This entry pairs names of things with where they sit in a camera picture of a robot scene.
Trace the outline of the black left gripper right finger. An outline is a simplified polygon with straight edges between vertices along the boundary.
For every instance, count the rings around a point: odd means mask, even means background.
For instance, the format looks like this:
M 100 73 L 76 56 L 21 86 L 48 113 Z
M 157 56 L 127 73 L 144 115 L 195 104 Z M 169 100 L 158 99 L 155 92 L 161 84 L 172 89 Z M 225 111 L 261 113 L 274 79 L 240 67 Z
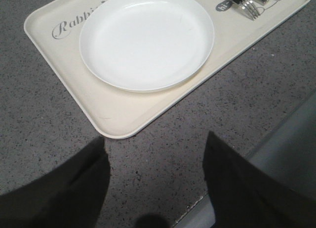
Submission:
M 202 167 L 215 228 L 314 228 L 316 202 L 278 183 L 210 131 Z

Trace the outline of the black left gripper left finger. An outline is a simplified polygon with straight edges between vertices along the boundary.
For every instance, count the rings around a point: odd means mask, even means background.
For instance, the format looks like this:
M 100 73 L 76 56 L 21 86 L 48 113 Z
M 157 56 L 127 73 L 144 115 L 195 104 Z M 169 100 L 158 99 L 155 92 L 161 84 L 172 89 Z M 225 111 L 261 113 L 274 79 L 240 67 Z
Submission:
M 0 197 L 2 228 L 93 228 L 110 183 L 104 138 L 97 137 L 43 177 Z

